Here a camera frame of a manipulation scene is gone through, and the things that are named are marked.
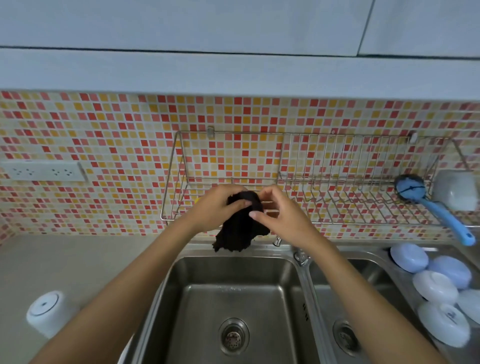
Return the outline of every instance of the ceiling cabinet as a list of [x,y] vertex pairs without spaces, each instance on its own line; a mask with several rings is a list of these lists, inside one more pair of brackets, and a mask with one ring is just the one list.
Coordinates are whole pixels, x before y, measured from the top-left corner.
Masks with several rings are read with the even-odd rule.
[[0,46],[356,56],[372,0],[0,1]]
[[375,0],[361,55],[480,57],[479,0]]

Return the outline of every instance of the stainless steel wire rack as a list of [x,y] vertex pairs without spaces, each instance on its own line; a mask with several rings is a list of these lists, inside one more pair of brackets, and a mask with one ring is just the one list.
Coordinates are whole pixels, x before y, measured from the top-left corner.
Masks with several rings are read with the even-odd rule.
[[[173,221],[217,184],[260,191],[274,183],[316,225],[440,225],[423,206],[400,201],[393,186],[397,175],[415,173],[430,195],[440,169],[468,170],[451,138],[179,131],[161,219]],[[478,211],[455,214],[480,227]]]

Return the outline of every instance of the electrical outlet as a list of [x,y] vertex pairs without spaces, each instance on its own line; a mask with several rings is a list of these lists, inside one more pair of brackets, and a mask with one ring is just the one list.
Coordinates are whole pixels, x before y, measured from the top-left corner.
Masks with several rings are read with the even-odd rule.
[[75,161],[9,159],[0,161],[0,167],[15,181],[87,181],[82,166]]

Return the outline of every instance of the tiled backsplash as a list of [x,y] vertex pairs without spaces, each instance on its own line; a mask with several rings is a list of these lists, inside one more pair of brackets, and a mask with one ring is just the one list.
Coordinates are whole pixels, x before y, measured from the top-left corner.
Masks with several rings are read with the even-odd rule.
[[[480,172],[475,102],[2,91],[0,158],[78,160],[88,182],[17,182],[0,170],[0,239],[159,233],[173,135],[210,125],[237,132],[451,136]],[[434,228],[338,225],[322,231],[336,238],[448,237]]]

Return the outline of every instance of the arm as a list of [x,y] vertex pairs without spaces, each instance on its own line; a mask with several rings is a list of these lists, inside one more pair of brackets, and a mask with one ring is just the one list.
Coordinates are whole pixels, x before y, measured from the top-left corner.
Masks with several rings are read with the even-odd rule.
[[244,189],[232,184],[207,192],[187,214],[169,224],[30,363],[116,363],[177,255],[195,234],[216,229],[250,205],[239,200],[227,206],[228,196]]
[[446,364],[437,350],[312,225],[297,203],[278,187],[260,192],[266,209],[250,216],[310,254],[339,296],[362,347],[375,364]]

